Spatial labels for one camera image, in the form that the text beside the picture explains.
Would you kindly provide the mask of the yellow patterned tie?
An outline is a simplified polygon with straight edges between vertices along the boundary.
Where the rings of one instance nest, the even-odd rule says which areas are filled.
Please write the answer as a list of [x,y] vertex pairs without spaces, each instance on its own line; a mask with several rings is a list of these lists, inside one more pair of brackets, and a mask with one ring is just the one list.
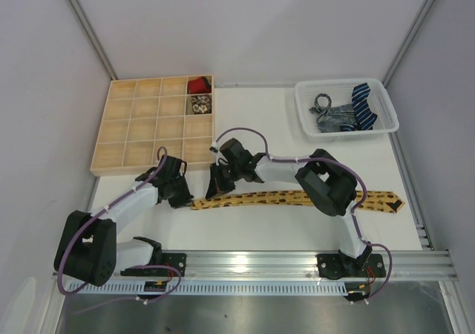
[[[190,208],[191,210],[205,210],[253,205],[311,206],[312,202],[306,193],[301,190],[259,191],[243,194],[226,194],[211,200],[202,198],[194,200]],[[392,191],[368,191],[366,200],[358,207],[372,212],[396,214],[404,205],[405,202]]]

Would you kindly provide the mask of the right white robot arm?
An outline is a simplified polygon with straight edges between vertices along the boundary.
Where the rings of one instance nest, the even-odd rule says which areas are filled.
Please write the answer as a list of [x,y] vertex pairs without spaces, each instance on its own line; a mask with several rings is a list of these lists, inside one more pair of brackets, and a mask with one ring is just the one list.
[[235,190],[235,183],[295,183],[321,213],[334,217],[338,233],[338,257],[348,275],[357,275],[367,264],[372,249],[363,238],[355,210],[357,177],[324,149],[305,159],[272,158],[251,154],[235,138],[222,146],[212,143],[215,161],[210,165],[206,199]]

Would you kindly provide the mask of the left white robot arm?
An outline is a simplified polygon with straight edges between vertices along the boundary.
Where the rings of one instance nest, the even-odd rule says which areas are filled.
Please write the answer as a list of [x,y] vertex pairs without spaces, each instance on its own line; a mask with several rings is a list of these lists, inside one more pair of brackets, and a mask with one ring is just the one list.
[[84,284],[104,285],[113,275],[132,275],[163,265],[162,245],[135,237],[119,243],[118,234],[143,213],[166,202],[173,209],[189,206],[193,196],[186,181],[186,161],[162,156],[158,166],[138,176],[132,186],[110,203],[67,217],[53,262],[59,289],[69,276]]

